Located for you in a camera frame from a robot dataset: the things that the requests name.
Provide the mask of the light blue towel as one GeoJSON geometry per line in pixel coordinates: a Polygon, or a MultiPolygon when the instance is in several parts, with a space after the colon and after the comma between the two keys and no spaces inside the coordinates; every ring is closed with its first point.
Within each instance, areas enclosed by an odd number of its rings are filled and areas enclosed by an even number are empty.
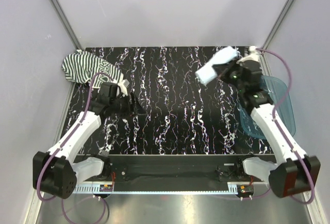
{"type": "Polygon", "coordinates": [[[216,71],[217,66],[225,66],[240,55],[240,52],[231,46],[227,46],[217,51],[211,59],[209,59],[201,68],[199,68],[195,75],[199,82],[206,86],[213,79],[218,77],[220,73],[216,71]]]}

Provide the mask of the green white striped towel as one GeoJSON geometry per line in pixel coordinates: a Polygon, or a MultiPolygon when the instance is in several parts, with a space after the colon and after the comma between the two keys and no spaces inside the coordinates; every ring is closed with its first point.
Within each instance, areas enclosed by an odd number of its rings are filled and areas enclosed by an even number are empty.
{"type": "Polygon", "coordinates": [[[91,83],[92,77],[99,72],[109,75],[99,74],[93,82],[93,88],[100,88],[105,82],[116,84],[124,80],[124,74],[117,67],[88,51],[77,50],[69,54],[64,58],[61,69],[66,80],[78,84],[91,83]]]}

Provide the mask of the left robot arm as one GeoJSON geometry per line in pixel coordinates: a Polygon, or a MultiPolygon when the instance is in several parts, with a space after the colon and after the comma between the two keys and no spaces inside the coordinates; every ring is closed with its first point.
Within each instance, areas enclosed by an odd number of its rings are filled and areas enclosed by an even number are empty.
{"type": "Polygon", "coordinates": [[[146,115],[135,93],[128,93],[124,84],[103,83],[87,108],[55,145],[34,155],[32,186],[38,196],[47,193],[67,199],[76,185],[89,178],[107,180],[112,176],[110,160],[104,155],[94,155],[77,163],[75,159],[80,149],[107,118],[146,115]]]}

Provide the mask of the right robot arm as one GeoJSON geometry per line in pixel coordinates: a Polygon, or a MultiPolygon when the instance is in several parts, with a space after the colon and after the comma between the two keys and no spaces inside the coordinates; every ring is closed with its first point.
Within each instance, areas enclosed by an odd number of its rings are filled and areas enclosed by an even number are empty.
{"type": "Polygon", "coordinates": [[[283,125],[268,90],[262,87],[259,63],[233,60],[212,68],[220,80],[236,87],[241,107],[259,126],[276,159],[273,163],[249,155],[234,168],[235,177],[245,181],[254,176],[266,182],[279,198],[310,191],[307,203],[311,203],[321,163],[316,156],[308,156],[283,125]]]}

